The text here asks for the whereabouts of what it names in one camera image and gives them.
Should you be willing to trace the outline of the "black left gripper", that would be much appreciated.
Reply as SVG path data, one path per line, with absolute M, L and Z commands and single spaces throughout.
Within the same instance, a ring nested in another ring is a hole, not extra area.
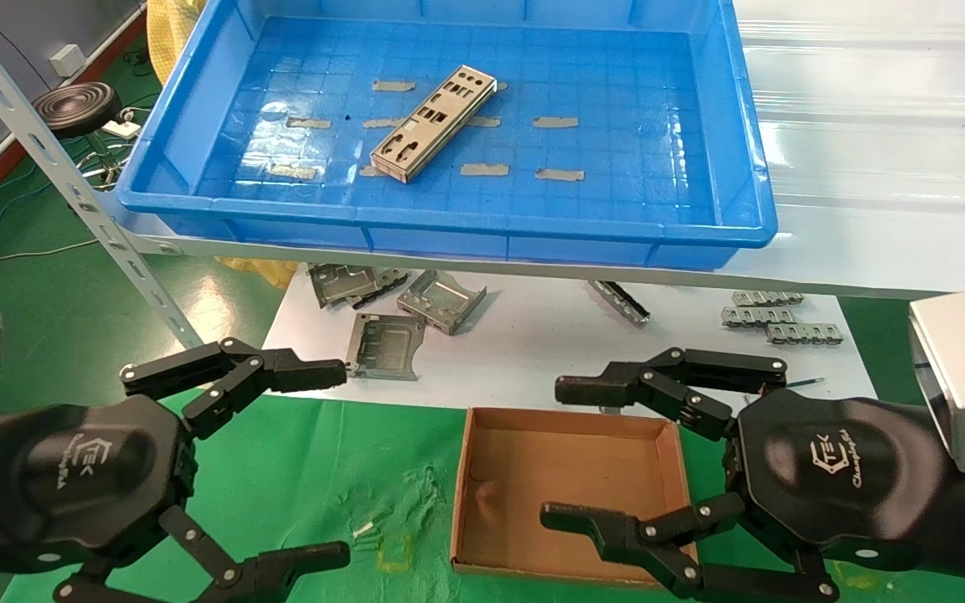
M 157 602 L 106 581 L 169 537 L 210 577 L 195 602 L 284 602 L 300 577 L 351 562 L 342 541 L 234 561 L 183 510 L 196 472 L 188 429 L 144 394 L 0 415 L 0 574 L 83 564 L 56 602 Z

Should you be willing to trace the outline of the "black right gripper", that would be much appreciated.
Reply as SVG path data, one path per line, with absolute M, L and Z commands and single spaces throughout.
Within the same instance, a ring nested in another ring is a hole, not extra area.
M 736 416 L 740 526 L 777 554 L 914 554 L 952 473 L 924 409 L 766 394 Z

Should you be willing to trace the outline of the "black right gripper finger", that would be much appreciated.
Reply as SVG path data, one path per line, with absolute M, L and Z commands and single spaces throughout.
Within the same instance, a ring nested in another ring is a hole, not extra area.
M 600 375 L 561 375 L 555 399 L 561 405 L 624 408 L 643 405 L 710 441 L 735 434 L 731 407 L 701 393 L 717 389 L 764 394 L 787 384 L 787 363 L 740 353 L 667 348 L 643 362 L 609 363 Z
M 697 602 L 836 602 L 839 587 L 823 558 L 798 550 L 793 572 L 726 564 L 698 564 L 684 547 L 731 530 L 747 518 L 736 492 L 642 520 L 604 508 L 559 502 L 541 504 L 540 522 L 550 530 L 589 537 L 602 561 L 638 566 L 671 595 Z

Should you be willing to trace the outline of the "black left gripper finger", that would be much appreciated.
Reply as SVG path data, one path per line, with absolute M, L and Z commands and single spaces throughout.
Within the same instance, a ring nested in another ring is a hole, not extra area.
M 302 360 L 291 348 L 254 348 L 236 338 L 187 348 L 120 371 L 127 394 L 161 400 L 200 385 L 206 393 L 183 407 L 193 439 L 207 439 L 267 392 L 317 392 L 348 378 L 343 360 Z

